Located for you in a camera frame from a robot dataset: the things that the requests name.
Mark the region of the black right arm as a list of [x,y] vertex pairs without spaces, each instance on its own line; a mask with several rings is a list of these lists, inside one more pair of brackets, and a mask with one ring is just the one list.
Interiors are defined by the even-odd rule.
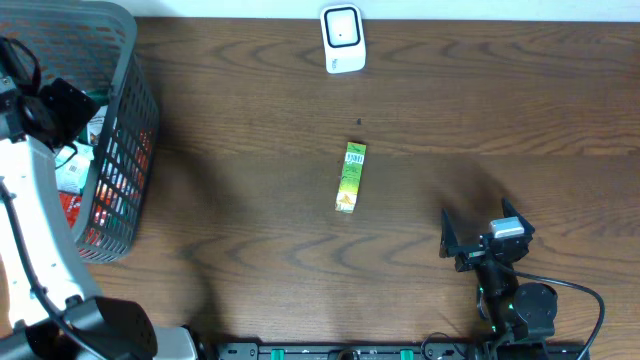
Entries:
[[458,272],[478,279],[476,305],[492,334],[467,351],[470,359],[545,358],[545,340],[555,334],[557,292],[540,282],[521,284],[513,264],[529,253],[535,228],[507,200],[503,217],[490,222],[478,242],[461,245],[446,211],[441,212],[439,256],[453,258]]

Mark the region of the white teal wipes packet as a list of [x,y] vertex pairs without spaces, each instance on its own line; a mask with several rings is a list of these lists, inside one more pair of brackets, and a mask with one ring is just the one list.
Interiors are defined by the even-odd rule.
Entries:
[[57,189],[79,195],[83,192],[90,165],[94,160],[94,147],[74,141],[75,147],[65,146],[55,156]]

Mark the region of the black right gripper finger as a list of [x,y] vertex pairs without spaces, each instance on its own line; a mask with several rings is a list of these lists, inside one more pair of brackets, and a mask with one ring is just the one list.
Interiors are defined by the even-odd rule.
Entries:
[[532,235],[535,233],[535,227],[515,209],[515,207],[506,197],[503,197],[501,199],[501,206],[503,216],[505,218],[516,217],[522,225],[525,234]]
[[441,210],[441,240],[439,248],[439,256],[441,258],[455,257],[458,253],[458,240],[445,209]]

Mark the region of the green snack box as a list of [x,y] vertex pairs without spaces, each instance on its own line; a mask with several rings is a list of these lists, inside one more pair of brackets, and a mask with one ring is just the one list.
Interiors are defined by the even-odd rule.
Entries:
[[335,210],[338,212],[351,214],[355,210],[365,154],[366,146],[364,144],[347,143],[335,201]]

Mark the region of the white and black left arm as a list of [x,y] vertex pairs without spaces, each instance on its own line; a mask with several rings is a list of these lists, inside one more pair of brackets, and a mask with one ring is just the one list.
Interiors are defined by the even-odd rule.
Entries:
[[1,40],[1,260],[10,335],[4,359],[214,359],[186,326],[154,326],[133,301],[105,297],[78,255],[56,185],[55,157],[98,104],[58,78],[42,85],[28,48]]

